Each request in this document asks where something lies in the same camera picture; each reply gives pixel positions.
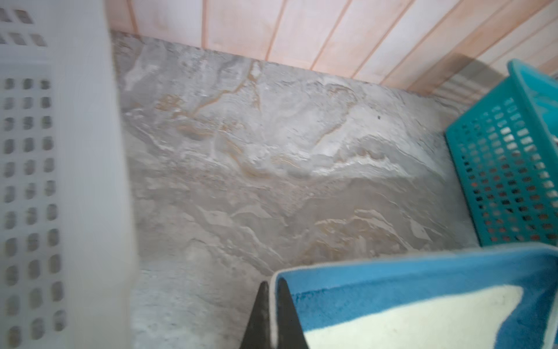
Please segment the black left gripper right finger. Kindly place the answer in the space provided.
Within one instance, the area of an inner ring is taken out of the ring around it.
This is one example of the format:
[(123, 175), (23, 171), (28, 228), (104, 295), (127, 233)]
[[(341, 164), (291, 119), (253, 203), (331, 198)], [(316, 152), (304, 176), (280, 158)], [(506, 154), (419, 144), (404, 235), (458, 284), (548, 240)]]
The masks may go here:
[(276, 296), (276, 323), (278, 328), (276, 348), (308, 349), (289, 285), (284, 278), (278, 280)]

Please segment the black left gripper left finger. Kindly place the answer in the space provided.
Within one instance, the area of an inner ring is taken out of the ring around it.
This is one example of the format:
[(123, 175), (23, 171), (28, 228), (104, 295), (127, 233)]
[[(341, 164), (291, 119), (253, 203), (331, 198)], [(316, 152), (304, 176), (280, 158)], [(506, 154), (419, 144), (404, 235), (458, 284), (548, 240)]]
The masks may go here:
[(240, 349), (270, 349), (268, 282), (262, 282), (259, 286)]

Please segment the blue and cream towel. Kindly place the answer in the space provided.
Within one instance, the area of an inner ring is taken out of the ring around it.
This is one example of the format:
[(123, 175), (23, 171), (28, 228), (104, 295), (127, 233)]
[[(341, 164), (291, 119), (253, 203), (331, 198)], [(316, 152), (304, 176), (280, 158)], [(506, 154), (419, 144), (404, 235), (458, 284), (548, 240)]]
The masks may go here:
[(552, 348), (557, 249), (527, 243), (277, 272), (270, 344), (284, 278), (308, 348)]

